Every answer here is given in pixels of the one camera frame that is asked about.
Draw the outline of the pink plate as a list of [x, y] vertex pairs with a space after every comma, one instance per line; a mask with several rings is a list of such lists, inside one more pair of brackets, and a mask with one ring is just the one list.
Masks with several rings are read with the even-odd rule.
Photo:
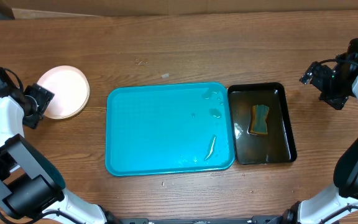
[[84, 73], [69, 65], [50, 69], [37, 84], [54, 94], [44, 113], [51, 119], [66, 119], [78, 114], [90, 97], [90, 86]]

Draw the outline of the white plate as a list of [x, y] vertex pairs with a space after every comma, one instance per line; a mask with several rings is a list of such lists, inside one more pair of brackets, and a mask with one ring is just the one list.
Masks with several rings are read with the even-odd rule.
[[80, 114], [90, 97], [90, 91], [59, 93], [48, 105], [45, 116], [51, 119], [68, 119]]

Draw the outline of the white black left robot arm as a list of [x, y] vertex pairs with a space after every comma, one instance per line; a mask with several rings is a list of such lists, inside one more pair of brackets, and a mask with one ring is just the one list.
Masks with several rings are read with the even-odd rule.
[[57, 168], [25, 139], [23, 127], [37, 127], [54, 94], [36, 83], [24, 88], [13, 75], [0, 67], [0, 220], [114, 223], [107, 210], [69, 191]]

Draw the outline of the yellow green sponge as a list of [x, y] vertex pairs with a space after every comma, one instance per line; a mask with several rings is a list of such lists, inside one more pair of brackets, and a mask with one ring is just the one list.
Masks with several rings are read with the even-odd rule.
[[251, 121], [249, 132], [256, 135], [267, 135], [267, 116], [269, 107], [266, 105], [253, 105], [251, 107]]

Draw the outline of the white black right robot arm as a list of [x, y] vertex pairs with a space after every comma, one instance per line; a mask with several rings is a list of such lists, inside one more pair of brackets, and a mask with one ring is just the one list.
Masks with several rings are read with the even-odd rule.
[[[300, 78], [320, 92], [320, 100], [336, 110], [341, 110], [350, 96], [358, 100], [358, 38], [349, 42], [347, 52], [332, 59], [333, 68], [327, 61], [313, 62]], [[358, 210], [358, 138], [339, 158], [333, 183], [319, 194], [296, 202], [272, 223], [338, 223]]]

